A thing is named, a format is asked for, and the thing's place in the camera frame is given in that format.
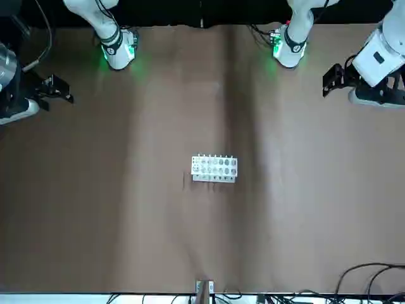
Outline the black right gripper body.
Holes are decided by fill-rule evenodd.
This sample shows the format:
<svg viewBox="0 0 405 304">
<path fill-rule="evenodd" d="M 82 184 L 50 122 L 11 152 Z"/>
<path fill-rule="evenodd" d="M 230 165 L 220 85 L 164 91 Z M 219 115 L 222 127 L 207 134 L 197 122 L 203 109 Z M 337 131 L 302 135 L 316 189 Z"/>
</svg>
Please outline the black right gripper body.
<svg viewBox="0 0 405 304">
<path fill-rule="evenodd" d="M 37 111 L 35 88 L 38 86 L 36 72 L 14 72 L 1 68 L 1 111 Z"/>
</svg>

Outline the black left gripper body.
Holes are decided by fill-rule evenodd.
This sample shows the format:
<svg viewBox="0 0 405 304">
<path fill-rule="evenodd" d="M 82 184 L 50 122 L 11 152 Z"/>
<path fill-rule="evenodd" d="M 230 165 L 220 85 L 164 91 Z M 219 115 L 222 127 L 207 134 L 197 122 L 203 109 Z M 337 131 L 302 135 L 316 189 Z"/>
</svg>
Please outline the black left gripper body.
<svg viewBox="0 0 405 304">
<path fill-rule="evenodd" d="M 404 89 L 400 89 L 400 81 L 404 84 L 404 66 L 383 78 L 375 87 L 363 82 L 356 88 L 356 98 L 365 105 L 403 105 Z"/>
</svg>

